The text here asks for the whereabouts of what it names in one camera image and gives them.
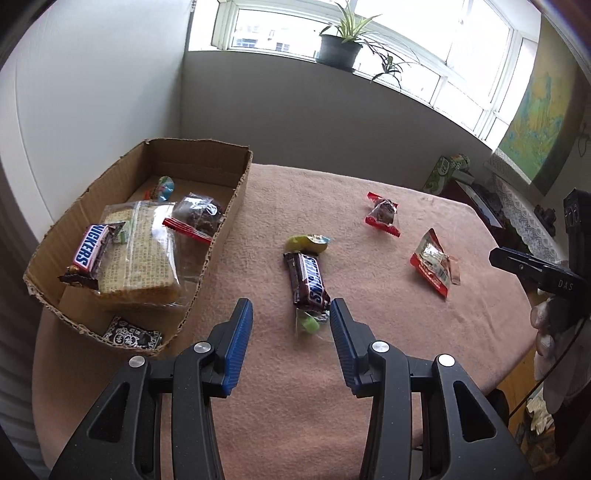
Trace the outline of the white gloved right hand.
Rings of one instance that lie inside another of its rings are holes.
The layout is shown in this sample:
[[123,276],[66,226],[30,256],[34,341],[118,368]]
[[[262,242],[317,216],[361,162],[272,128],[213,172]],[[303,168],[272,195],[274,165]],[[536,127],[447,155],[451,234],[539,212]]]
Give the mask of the white gloved right hand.
[[531,310],[537,330],[535,380],[551,414],[568,405],[590,383],[590,318],[567,326],[569,302],[550,297]]

